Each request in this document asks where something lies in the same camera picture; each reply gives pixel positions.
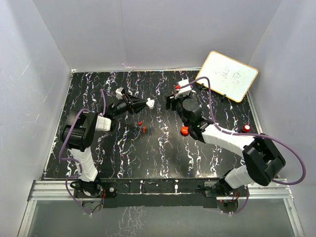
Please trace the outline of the white earbud charging case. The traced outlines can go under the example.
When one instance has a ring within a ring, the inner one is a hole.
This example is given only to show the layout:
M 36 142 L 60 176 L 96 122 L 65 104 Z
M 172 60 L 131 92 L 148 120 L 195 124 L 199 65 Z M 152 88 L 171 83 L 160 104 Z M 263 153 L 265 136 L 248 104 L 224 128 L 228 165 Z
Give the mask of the white earbud charging case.
M 154 99 L 148 98 L 147 102 L 146 102 L 146 105 L 149 107 L 150 110 L 152 110 L 154 108 L 154 106 L 155 106 Z

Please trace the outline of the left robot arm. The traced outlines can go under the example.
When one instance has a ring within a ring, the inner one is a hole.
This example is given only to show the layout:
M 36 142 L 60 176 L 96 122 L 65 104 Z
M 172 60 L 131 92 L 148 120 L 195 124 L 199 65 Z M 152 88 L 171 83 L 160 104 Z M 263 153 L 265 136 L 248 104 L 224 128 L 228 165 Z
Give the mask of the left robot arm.
M 71 111 L 60 131 L 63 145 L 59 159 L 70 160 L 76 164 L 79 171 L 78 185 L 73 188 L 90 197 L 98 197 L 105 191 L 92 158 L 91 145 L 95 132 L 112 132 L 116 127 L 117 116 L 126 112 L 137 114 L 144 108 L 153 109 L 155 105 L 153 99 L 137 98 L 125 92 L 122 87 L 114 94 L 118 102 L 107 105 L 106 91 L 101 89 L 100 92 L 103 99 L 102 113 L 88 109 Z

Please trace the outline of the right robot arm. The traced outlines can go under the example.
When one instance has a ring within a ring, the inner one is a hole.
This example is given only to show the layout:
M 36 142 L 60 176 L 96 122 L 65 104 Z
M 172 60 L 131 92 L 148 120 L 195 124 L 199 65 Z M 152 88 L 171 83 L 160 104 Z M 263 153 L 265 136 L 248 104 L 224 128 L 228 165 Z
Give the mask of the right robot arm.
M 176 111 L 181 118 L 183 127 L 180 133 L 183 136 L 190 135 L 195 140 L 219 146 L 244 159 L 243 166 L 227 171 L 210 188 L 205 187 L 208 192 L 231 196 L 241 186 L 252 183 L 267 186 L 286 164 L 272 140 L 261 134 L 235 136 L 230 130 L 218 129 L 202 116 L 198 101 L 190 95 L 167 96 L 166 109 Z

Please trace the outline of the red ball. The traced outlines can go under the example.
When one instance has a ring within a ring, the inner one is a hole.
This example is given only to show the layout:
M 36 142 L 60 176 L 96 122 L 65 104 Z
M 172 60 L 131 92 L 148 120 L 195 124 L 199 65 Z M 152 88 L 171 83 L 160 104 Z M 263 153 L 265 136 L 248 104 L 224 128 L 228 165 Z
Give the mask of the red ball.
M 182 136 L 188 136 L 190 134 L 188 126 L 182 126 L 180 129 L 180 133 Z

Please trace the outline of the small whiteboard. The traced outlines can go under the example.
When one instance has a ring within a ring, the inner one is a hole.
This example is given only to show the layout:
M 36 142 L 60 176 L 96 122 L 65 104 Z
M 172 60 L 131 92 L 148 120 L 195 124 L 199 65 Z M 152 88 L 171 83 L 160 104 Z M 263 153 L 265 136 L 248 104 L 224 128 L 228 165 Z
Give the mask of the small whiteboard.
M 203 79 L 197 83 L 239 103 L 244 99 L 257 75 L 256 68 L 211 51 L 197 75 L 197 78 Z

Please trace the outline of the red emergency stop button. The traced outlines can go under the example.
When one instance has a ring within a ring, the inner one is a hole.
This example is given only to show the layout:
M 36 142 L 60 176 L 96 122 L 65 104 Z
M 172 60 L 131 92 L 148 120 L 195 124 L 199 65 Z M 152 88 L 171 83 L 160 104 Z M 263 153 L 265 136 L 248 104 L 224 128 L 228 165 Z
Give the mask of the red emergency stop button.
M 248 133 L 251 130 L 251 126 L 249 124 L 245 124 L 241 130 L 239 131 L 240 133 Z

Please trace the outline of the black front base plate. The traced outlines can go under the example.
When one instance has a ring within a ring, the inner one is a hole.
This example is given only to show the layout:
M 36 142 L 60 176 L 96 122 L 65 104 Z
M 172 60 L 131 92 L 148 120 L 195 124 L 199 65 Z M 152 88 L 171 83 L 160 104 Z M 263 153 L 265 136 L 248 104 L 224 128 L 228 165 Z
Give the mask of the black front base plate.
M 210 188 L 218 178 L 169 178 L 169 179 L 100 179 L 105 191 L 98 197 L 90 197 L 74 189 L 75 197 L 84 201 L 96 199 L 103 208 L 118 208 L 128 206 L 146 207 L 176 207 L 202 206 L 217 208 L 219 202 L 233 202 L 237 209 L 238 200 L 247 196 L 245 187 L 233 191 L 227 196 L 218 195 L 204 190 Z M 71 188 L 78 181 L 70 183 Z

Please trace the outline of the aluminium frame rail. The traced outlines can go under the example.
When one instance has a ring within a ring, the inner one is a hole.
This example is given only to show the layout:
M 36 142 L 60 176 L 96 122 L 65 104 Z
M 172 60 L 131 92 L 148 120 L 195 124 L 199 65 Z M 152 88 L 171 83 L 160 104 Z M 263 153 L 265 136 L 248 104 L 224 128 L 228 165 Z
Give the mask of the aluminium frame rail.
M 250 196 L 235 203 L 238 212 L 222 212 L 228 199 L 178 193 L 191 181 L 168 182 L 149 194 L 143 182 L 125 186 L 105 200 L 86 198 L 84 214 L 63 181 L 35 181 L 18 235 L 20 237 L 302 237 L 291 190 L 271 184 L 249 187 Z

